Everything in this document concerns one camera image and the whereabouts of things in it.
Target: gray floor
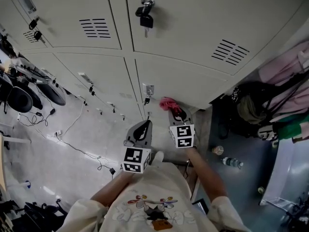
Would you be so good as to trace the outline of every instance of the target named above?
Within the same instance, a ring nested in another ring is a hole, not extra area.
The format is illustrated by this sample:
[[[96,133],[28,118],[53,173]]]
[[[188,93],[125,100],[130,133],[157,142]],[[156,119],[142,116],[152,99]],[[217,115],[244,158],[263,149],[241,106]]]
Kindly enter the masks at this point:
[[[276,232],[285,229],[280,224],[285,220],[284,213],[271,206],[259,206],[261,195],[257,192],[259,186],[266,186],[271,174],[276,150],[269,142],[257,138],[245,138],[230,133],[225,140],[218,137],[219,109],[213,108],[211,133],[208,150],[204,152],[208,163],[215,169],[226,184],[228,195],[239,212],[244,224],[253,232]],[[214,146],[222,145],[224,154],[217,156],[211,153]],[[281,141],[280,147],[295,149],[293,162],[288,179],[283,189],[282,198],[297,201],[302,192],[308,193],[309,184],[309,142],[292,144],[291,140]],[[222,157],[232,157],[244,162],[242,169],[225,166]],[[209,200],[202,187],[197,198],[203,198],[209,205]]]
[[[41,94],[39,97],[44,105],[40,112],[46,116],[52,109],[51,104]],[[107,168],[97,170],[100,166],[98,160],[90,159],[68,145],[57,142],[56,138],[48,137],[57,130],[65,131],[81,111],[82,102],[79,99],[66,95],[66,100],[66,106],[53,104],[56,112],[49,116],[47,127],[43,122],[26,127],[16,120],[18,112],[9,109],[5,115],[3,106],[0,110],[0,122],[14,125],[13,131],[6,131],[12,136],[32,141],[30,145],[11,143],[11,149],[5,151],[9,162],[6,165],[12,175],[19,182],[31,182],[31,188],[27,190],[29,197],[38,203],[47,204],[52,204],[61,197],[62,202],[70,207],[80,198],[90,198],[112,176]],[[199,112],[196,115],[197,131],[200,131],[203,114]],[[30,113],[25,115],[30,120],[33,116]],[[21,122],[29,124],[25,117],[21,117]],[[127,130],[137,122],[127,119],[123,121],[113,114],[101,116],[97,110],[84,107],[82,116],[62,140],[87,153],[102,156],[102,164],[119,170],[123,159],[123,140]],[[168,128],[153,126],[152,148],[154,152],[164,151],[166,160],[187,161],[183,151],[175,149]]]

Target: water bottle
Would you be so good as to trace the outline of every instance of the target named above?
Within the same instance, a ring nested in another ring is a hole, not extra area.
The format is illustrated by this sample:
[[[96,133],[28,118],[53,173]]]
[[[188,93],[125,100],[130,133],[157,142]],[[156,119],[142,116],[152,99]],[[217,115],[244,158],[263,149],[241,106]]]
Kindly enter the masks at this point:
[[[238,167],[241,169],[243,166],[243,162],[236,160],[235,158],[230,158],[230,157],[224,157],[222,159],[222,163],[224,165],[232,166],[232,167]]]

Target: person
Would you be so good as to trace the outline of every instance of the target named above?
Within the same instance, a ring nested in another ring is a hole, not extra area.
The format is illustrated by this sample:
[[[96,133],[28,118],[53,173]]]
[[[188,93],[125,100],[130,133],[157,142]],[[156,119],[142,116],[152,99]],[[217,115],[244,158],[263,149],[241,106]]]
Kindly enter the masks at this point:
[[[58,232],[248,232],[220,176],[195,147],[185,151],[211,201],[207,216],[192,206],[185,178],[159,151],[143,174],[121,172],[90,200],[78,200]]]

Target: red object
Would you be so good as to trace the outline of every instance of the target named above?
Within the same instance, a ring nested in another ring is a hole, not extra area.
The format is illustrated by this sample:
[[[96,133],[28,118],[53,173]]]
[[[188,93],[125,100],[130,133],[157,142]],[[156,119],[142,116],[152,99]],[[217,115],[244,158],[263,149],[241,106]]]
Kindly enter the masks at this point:
[[[181,108],[177,104],[176,101],[174,101],[172,98],[169,97],[164,97],[160,101],[160,107],[164,110],[167,111],[168,109],[174,111],[176,114],[181,113]]]

